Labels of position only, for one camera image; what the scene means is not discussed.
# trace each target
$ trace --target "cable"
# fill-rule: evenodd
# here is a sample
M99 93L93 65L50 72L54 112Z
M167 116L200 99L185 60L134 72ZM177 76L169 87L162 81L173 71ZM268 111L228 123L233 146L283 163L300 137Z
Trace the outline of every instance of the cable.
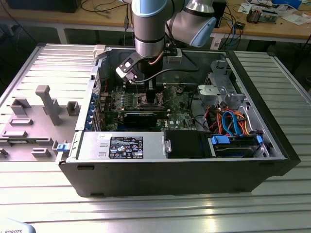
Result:
M127 29L128 29L128 5L129 4L127 4L126 5L126 15L125 15L125 18L124 18L124 37L123 37L123 44L124 44L124 46L126 45L125 44L125 36L126 36L126 31L127 31Z
M232 30L233 30L232 40L231 40L231 42L230 42L230 44L229 44L229 48L228 48L228 50L229 50L229 49L231 49L232 43L233 43L233 41L234 41L235 27L234 27L233 22L232 22L231 20L228 20L228 21L231 23L231 25L232 25Z
M205 125L203 125L200 121L198 121L194 115L193 115L193 112L192 112L192 102L193 102L193 98L194 98L194 95L195 95L195 91L193 92L193 95L191 96L191 99L190 99L190 104L189 104L189 109L190 109L190 116L192 119L194 119L194 121L196 123L198 123L202 128L203 130L207 130L208 132L211 132Z
M113 9L116 9L118 7L122 7L122 6L126 6L127 4L122 4L122 5L119 5L119 6L115 6L115 7L112 7L112 8L109 8L109 9L104 9L104 10L98 10L98 11L92 11L92 10L88 10L86 8L83 7L83 5L89 0L85 0L84 2L81 3L81 9L85 10L85 11L88 11L88 12L105 12L105 11L110 11L110 10L113 10Z
M247 130L247 124L246 124L246 121L245 121L244 126L245 126L245 132L246 132L246 134L247 134L247 135L249 135L249 132L248 132L248 130Z
M133 40L133 46L135 46L135 35L134 35L134 22L133 22L133 16L132 16L132 6L130 6L130 18L131 18L131 25L132 25L132 40Z
M233 113L233 112L230 112L230 111L226 111L226 112L223 114L222 124L223 124L224 130L225 130L228 134L230 134L230 136L233 137L233 133L232 133L232 132L227 128L227 126L225 125L225 116L228 115L228 114L231 114L231 116L232 116L233 126L234 126L235 133L236 133L237 135L241 135L242 133L241 133L239 127L238 127L238 121L237 121L237 119L236 119L234 113Z
M2 7L3 7L3 9L4 9L4 11L9 15L9 17L12 19L12 20L14 20L15 21L15 23L17 23L23 30L24 30L24 32L33 40L33 42L35 43L35 44L38 44L38 42L24 29L24 27L7 11L7 9L4 7L4 5L3 5L3 2L2 2L2 0L0 0L0 2L1 2L1 5L2 5Z
M301 49L302 52L301 52L299 58L295 60L293 66L292 66L292 69L291 69L291 73L292 73L292 74L294 74L295 71L298 69L298 67L300 66L300 64L301 64L301 62L302 62L302 60L303 60L303 58L304 58L304 56L305 56L305 55L308 55L309 52L311 51L311 46L310 46L310 47L306 50L306 52L304 52L304 49L305 49L305 47L308 45L308 42L309 42L310 39L311 39L311 34L310 34L309 38L307 39L307 42L306 42L306 43L304 44L304 46L302 47L302 49Z
M164 51L162 51L162 52L160 53L160 55L159 55L153 62L149 62L149 65L153 66L153 65L155 65L156 63L158 63L158 61L160 61L160 59L163 57L163 55L164 55Z
M107 81L107 79L104 79L104 78L99 78L97 81L96 81L96 83L94 84L94 87L96 87L97 86L97 84L98 84L98 82L100 81L100 80L103 80L103 81Z
M172 32L170 30L169 25L167 23L165 23L165 25L166 25L166 27L168 29L168 32L169 32L169 35L170 35L172 41L174 42L174 45L176 45L175 39L174 39L174 37L172 35ZM195 72L199 71L199 67L197 66L197 64L190 57L188 57L182 50L181 50L181 53L195 66L195 69L177 69L177 68L164 69L164 70L158 72L157 74L149 77L148 79L141 80L141 81L135 81L135 83L145 83L145 82L148 82L149 80L155 78L156 76L158 76L160 74L163 74L165 72L168 72L168 71L182 71L182 72L189 72L189 73L195 73Z

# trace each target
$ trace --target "gray plastic part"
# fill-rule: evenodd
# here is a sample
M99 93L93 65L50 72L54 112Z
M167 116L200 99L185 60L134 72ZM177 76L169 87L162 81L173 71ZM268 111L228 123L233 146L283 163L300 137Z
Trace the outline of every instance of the gray plastic part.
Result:
M0 157L2 157L2 158L6 158L6 157L8 157L8 152L6 152L6 150L5 149L3 149L3 148L0 148Z
M52 99L52 100L53 100L54 108L55 108L56 112L59 114L61 107L59 106L57 99ZM43 111L45 112L45 114L48 115L49 113L47 112L46 108L44 106L42 106L42 108L43 108Z
M69 101L66 108L68 115L71 117L78 116L80 113L80 107L77 101Z
M31 152L35 158L37 157L50 157L51 153L47 148L33 148Z
M10 147L11 143L9 143L8 140L0 140L0 146L1 147Z
M27 137L26 131L5 131L2 137Z
M52 146L53 143L54 143L54 141L52 140L51 137L49 137L47 139L37 140L37 144L39 146Z
M10 106L16 117L27 117L24 108L31 108L30 104L26 99L16 98Z
M33 120L29 119L29 118L18 118L18 119L11 119L10 120L10 124L12 126L15 125L32 125L34 122Z
M35 94L42 99L44 107L48 112L53 125L60 125L61 119L58 116L59 105L57 104L58 108L54 105L53 100L49 95L49 92L50 87L48 85L38 85Z
M52 150L54 151L54 153L57 155L57 146L58 146L58 141L54 141L53 145L52 145Z
M13 142L11 138L4 138L0 134L0 148L4 148L9 157L6 159L0 157L0 161L52 161L55 160L57 153L52 150L52 145L42 146L48 148L51 157L34 158L31 152L35 147L41 147L37 143L23 143L25 139L48 139L57 140L59 143L63 141L71 141L74 135L74 128L77 123L77 116L68 116L66 106L60 106L61 111L59 117L62 119L60 126L54 126L50 116L46 115L42 109L42 105L33 105L31 108L25 108L29 118L33 120L32 125L11 125L9 122L5 125L2 132L5 131L26 131L28 136L20 138L20 142Z

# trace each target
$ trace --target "power supply label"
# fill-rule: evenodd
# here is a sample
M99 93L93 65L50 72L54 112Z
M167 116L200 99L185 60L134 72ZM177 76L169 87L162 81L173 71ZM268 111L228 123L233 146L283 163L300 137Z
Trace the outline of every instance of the power supply label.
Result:
M111 137L110 159L143 159L142 137Z

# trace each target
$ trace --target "power cable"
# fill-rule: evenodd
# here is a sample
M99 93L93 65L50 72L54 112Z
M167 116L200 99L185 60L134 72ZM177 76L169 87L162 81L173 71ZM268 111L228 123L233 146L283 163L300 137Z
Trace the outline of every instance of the power cable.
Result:
M176 45L176 41L175 41L175 39L174 39L174 37L173 37L173 34L172 34L172 32L171 32L171 29L170 29L169 25L168 25L167 23L165 23L165 26L166 26L166 28L167 28L167 30L168 30L168 32L169 32L170 39L172 40L173 44L174 44L176 47L178 47L178 46ZM199 67L197 66L197 64L196 64L190 57L188 57L188 55L186 55L182 50L181 50L181 52L182 52L182 54L195 66L195 69L177 69L177 68L164 69L164 70L158 72L157 74L155 74L155 75L153 75L153 76L151 76L151 77L149 77L149 78L147 78L147 79L145 79L145 80L135 81L135 83L145 83L145 82L148 82L149 80L151 80L151 79L157 77L158 75L163 74L163 73L166 73L166 72L168 72L168 71L183 71L183 72L189 72L189 73L194 73L194 72L199 71Z
M85 0L84 2L82 2L80 7L81 7L81 9L83 9L83 10L85 10L85 11L88 11L88 12L105 12L105 11L110 11L110 10L116 9L116 8L118 8L118 7L122 7L122 6L126 6L126 5L127 5L127 4L122 4L122 5L115 6L115 7L109 8L109 9L93 11L93 10L89 10L89 9L84 8L83 5L84 5L87 1L89 1L89 0Z
M0 0L0 2L1 2L1 5L2 5L4 11L8 14L8 16L24 30L24 32L33 40L33 42L35 44L38 44L38 42L24 29L24 27L7 11L7 9L3 5L2 0Z

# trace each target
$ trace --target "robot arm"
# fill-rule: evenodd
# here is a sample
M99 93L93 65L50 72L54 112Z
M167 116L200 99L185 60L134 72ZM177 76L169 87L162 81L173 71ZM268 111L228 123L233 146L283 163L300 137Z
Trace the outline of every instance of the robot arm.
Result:
M175 39L196 47L207 42L216 24L213 0L121 1L132 4L136 44L136 53L131 54L116 69L121 78L126 77L137 63L142 73L146 75L144 71L148 71L147 76L162 69L162 66L153 66L151 69L148 65L165 50L166 23Z

